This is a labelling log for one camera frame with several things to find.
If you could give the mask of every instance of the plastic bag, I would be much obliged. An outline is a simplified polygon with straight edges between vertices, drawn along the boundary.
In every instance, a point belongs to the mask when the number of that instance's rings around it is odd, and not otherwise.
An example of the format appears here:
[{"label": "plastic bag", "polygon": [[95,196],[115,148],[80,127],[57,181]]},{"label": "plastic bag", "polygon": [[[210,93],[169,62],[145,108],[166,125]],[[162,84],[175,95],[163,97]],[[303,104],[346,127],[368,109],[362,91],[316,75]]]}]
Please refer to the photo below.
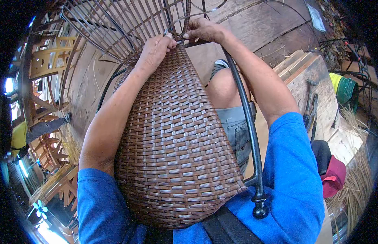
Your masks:
[{"label": "plastic bag", "polygon": [[313,27],[315,27],[315,29],[317,29],[318,31],[326,32],[326,28],[323,25],[323,21],[322,21],[322,18],[320,17],[320,13],[316,10],[316,8],[311,7],[308,3],[307,3],[307,7],[309,10],[309,14],[311,15]]}]

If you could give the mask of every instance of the gray pants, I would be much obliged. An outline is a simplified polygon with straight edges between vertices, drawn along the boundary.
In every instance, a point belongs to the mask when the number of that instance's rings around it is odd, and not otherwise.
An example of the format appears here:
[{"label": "gray pants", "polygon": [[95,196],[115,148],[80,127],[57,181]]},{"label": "gray pants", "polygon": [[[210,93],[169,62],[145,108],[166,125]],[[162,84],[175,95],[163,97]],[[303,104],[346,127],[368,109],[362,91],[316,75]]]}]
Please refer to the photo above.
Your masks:
[{"label": "gray pants", "polygon": [[64,118],[60,118],[50,122],[40,122],[33,125],[30,128],[30,132],[26,133],[26,144],[31,143],[39,136],[51,133],[54,130],[59,129],[60,126],[66,124],[66,120]]},{"label": "gray pants", "polygon": [[[254,102],[250,102],[250,107],[255,120],[256,110]],[[251,142],[243,107],[216,109],[216,112],[234,151],[240,172],[244,176],[251,153]]]}]

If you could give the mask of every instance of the black round finial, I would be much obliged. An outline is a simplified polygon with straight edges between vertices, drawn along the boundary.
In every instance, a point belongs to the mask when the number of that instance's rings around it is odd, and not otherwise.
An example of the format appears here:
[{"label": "black round finial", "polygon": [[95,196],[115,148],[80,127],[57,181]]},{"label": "black round finial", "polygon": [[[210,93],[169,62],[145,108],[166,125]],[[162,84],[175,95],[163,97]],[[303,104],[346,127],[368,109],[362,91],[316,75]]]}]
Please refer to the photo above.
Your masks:
[{"label": "black round finial", "polygon": [[267,215],[269,214],[269,208],[264,205],[263,208],[254,208],[252,210],[252,215],[254,216],[254,218],[256,219],[263,219],[265,218]]}]

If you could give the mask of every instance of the hand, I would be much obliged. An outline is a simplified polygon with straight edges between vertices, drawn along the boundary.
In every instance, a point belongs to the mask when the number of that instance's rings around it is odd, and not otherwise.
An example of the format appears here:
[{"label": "hand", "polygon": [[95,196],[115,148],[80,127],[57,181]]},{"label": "hand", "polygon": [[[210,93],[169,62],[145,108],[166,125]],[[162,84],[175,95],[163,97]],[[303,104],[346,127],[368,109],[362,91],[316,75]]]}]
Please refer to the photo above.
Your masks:
[{"label": "hand", "polygon": [[196,38],[205,41],[211,41],[221,44],[225,39],[225,34],[228,32],[224,27],[213,23],[205,18],[198,18],[189,21],[190,31],[183,35],[183,38],[189,39],[189,42],[194,42]]},{"label": "hand", "polygon": [[167,33],[166,36],[161,34],[148,39],[134,70],[139,71],[148,78],[157,70],[166,53],[170,49],[176,48],[176,46],[177,42],[172,39],[171,33]]}]

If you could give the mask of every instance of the blue flower decoration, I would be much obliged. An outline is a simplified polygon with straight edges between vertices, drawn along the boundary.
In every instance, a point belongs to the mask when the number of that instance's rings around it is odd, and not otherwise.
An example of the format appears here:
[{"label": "blue flower decoration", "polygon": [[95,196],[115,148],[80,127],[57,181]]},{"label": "blue flower decoration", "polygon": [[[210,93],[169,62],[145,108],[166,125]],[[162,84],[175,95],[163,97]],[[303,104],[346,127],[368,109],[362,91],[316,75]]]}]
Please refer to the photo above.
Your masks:
[{"label": "blue flower decoration", "polygon": [[37,203],[33,203],[33,207],[36,209],[37,217],[40,218],[40,216],[43,216],[44,219],[47,219],[47,216],[44,212],[48,212],[48,208],[43,207],[43,203],[40,200],[38,200]]}]

